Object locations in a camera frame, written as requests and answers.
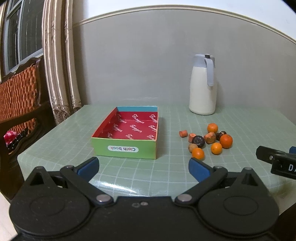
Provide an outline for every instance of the window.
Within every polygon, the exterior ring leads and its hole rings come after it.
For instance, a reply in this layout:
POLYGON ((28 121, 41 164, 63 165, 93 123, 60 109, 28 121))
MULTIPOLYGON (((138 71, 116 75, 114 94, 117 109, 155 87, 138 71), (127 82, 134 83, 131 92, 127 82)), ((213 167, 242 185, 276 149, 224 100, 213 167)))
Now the window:
POLYGON ((42 12, 44 0, 10 0, 4 27, 5 74, 42 55, 42 12))

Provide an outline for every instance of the window pane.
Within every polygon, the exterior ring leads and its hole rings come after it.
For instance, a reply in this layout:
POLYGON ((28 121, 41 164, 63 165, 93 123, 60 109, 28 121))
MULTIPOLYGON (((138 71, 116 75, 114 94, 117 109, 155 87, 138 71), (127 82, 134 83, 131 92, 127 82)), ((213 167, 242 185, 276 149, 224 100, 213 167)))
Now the window pane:
POLYGON ((19 0, 12 0, 12 3, 11 3, 11 6, 10 6, 10 9, 12 9, 14 7, 15 4, 17 4, 19 0))
POLYGON ((24 0, 20 33, 21 60, 42 49, 44 0, 24 0))
POLYGON ((20 9, 18 9, 9 19, 8 25, 8 68, 12 69, 18 64, 18 49, 17 49, 17 30, 20 16, 20 9))

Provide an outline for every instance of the gray handle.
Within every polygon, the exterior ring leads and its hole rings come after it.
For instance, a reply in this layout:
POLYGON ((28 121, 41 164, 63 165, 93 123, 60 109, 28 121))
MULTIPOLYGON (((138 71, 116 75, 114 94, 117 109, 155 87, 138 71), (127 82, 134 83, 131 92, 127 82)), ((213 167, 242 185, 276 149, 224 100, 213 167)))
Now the gray handle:
POLYGON ((214 64, 213 60, 210 58, 205 58, 205 63, 207 65, 207 84, 212 87, 214 85, 214 64))

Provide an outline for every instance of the open cardboard box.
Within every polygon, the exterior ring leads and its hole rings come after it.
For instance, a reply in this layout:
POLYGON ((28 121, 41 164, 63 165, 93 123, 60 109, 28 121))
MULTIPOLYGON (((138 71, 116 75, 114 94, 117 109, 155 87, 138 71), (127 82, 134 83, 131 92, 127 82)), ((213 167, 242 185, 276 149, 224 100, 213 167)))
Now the open cardboard box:
POLYGON ((157 106, 116 107, 91 137, 95 154, 156 159, 157 106))

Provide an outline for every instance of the dark round fruit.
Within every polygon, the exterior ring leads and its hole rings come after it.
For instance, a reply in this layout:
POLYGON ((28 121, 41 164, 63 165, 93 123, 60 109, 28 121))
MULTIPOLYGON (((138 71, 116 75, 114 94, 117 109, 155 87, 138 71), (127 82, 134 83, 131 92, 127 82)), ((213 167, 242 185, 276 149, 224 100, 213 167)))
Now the dark round fruit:
POLYGON ((202 136, 195 136, 192 139, 192 143, 196 144, 199 148, 203 148, 205 145, 205 140, 202 136))
POLYGON ((221 131, 220 133, 216 133, 216 140, 220 141, 221 136, 227 134, 225 131, 221 131))

